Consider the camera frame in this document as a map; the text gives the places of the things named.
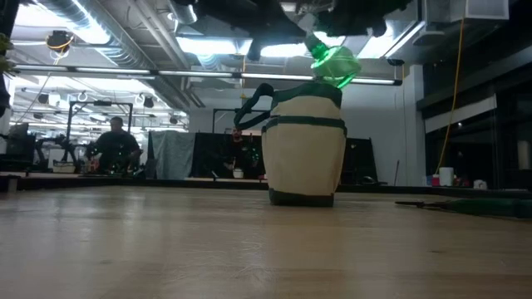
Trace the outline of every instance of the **yellow cable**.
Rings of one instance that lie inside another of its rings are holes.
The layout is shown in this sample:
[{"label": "yellow cable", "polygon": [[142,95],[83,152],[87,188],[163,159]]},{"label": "yellow cable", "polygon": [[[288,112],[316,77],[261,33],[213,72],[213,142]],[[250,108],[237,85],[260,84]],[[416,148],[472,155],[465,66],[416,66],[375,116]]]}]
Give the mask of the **yellow cable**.
[{"label": "yellow cable", "polygon": [[57,59],[53,62],[53,65],[56,66],[57,63],[59,63],[59,61],[63,58],[63,52],[65,51],[65,47],[63,47],[61,49],[61,53],[59,53],[59,56],[57,57]]},{"label": "yellow cable", "polygon": [[443,163],[443,157],[446,152],[447,142],[449,141],[449,132],[451,131],[452,116],[455,112],[456,96],[458,95],[458,77],[460,74],[460,61],[462,58],[463,37],[464,37],[464,18],[462,18],[462,21],[460,24],[460,40],[458,41],[458,59],[456,60],[455,90],[454,90],[453,97],[452,97],[451,117],[449,118],[449,125],[447,125],[446,139],[443,142],[443,148],[441,149],[441,155],[440,155],[440,162],[438,163],[438,167],[436,167],[435,174],[438,174],[438,172],[440,171],[441,164]]},{"label": "yellow cable", "polygon": [[48,37],[47,37],[47,39],[46,39],[45,42],[46,42],[46,44],[47,44],[47,47],[50,48],[50,49],[62,49],[62,48],[64,48],[64,47],[70,45],[71,42],[72,42],[73,40],[74,40],[74,36],[71,36],[71,37],[70,37],[70,40],[69,40],[68,42],[65,42],[64,44],[62,44],[62,45],[60,45],[60,46],[50,46],[50,45],[48,45]]}]

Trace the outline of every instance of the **white cup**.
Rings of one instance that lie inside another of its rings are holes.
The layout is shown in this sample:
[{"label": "white cup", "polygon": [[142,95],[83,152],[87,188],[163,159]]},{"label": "white cup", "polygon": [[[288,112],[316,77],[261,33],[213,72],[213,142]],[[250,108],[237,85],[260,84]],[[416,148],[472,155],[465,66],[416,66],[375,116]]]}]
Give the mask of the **white cup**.
[{"label": "white cup", "polygon": [[242,179],[244,177],[244,171],[242,169],[234,169],[233,176],[235,179]]}]

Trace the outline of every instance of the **white wall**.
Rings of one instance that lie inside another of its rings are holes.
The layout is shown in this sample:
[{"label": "white wall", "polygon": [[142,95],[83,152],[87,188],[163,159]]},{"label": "white wall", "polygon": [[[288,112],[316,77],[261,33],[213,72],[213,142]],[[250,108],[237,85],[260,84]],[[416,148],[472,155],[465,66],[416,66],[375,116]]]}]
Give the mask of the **white wall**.
[{"label": "white wall", "polygon": [[413,66],[403,86],[348,86],[342,117],[347,137],[372,139],[379,181],[419,186],[425,175],[425,132],[416,101],[422,98],[422,69]]}]

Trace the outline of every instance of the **man sitting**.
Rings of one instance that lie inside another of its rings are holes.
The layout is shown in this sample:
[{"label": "man sitting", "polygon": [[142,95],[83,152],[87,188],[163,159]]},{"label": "man sitting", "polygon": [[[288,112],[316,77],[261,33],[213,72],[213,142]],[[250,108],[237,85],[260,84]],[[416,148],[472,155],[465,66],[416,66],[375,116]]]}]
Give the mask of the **man sitting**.
[{"label": "man sitting", "polygon": [[140,147],[135,137],[124,131],[124,121],[115,116],[111,119],[111,131],[106,132],[96,141],[97,151],[101,153],[98,172],[107,173],[114,163],[127,167],[140,157]]}]

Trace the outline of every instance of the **dark green band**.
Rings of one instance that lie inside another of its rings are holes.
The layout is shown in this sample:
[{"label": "dark green band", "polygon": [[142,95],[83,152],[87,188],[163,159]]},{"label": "dark green band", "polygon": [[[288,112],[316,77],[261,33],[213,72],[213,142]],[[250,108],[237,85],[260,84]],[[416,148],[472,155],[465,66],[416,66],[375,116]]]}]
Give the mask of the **dark green band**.
[{"label": "dark green band", "polygon": [[343,120],[312,116],[277,116],[272,118],[262,129],[265,133],[269,128],[278,124],[318,125],[343,129],[343,135],[347,136],[346,124]]},{"label": "dark green band", "polygon": [[275,108],[279,102],[292,100],[298,96],[319,96],[332,100],[338,109],[342,107],[342,91],[329,84],[311,82],[290,90],[275,91],[275,96],[273,96],[272,101],[272,109]]},{"label": "dark green band", "polygon": [[332,207],[334,194],[330,195],[303,195],[269,190],[269,202],[272,205],[299,206],[299,207]]}]

